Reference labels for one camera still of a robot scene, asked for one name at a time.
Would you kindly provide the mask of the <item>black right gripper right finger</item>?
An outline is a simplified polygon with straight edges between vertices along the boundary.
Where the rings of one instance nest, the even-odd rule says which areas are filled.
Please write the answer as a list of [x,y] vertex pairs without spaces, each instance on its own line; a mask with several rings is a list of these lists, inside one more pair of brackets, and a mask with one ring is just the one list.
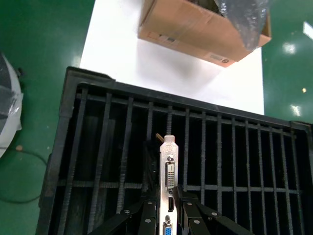
[[252,232],[201,204],[196,194],[177,187],[178,223],[187,235],[251,235]]

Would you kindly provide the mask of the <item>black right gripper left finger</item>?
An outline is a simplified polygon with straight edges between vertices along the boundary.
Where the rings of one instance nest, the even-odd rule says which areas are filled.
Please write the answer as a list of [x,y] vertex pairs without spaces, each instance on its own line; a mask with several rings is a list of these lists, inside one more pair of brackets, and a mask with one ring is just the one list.
[[90,232],[91,235],[155,235],[157,233],[157,198],[141,197]]

